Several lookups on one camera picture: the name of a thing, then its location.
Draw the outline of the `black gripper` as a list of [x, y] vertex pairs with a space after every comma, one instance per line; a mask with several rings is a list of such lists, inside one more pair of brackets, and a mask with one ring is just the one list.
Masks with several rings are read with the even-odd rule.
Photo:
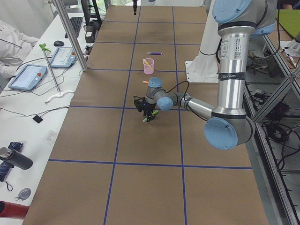
[[156, 103], [148, 103], [146, 97], [133, 96], [134, 104], [138, 112], [143, 111], [143, 116], [147, 117], [147, 122], [154, 120], [157, 112], [154, 112]]

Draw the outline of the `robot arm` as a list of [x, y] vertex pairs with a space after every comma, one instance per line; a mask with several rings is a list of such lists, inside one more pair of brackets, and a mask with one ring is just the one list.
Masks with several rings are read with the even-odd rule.
[[146, 96], [134, 98], [145, 121], [154, 119], [156, 107], [180, 106], [206, 121], [204, 135], [213, 147], [230, 150], [248, 142], [255, 132], [242, 107], [249, 40], [274, 30], [276, 9], [275, 0], [213, 0], [199, 54], [186, 62], [186, 74], [192, 83], [217, 82], [217, 104], [165, 91], [161, 79], [152, 77]]

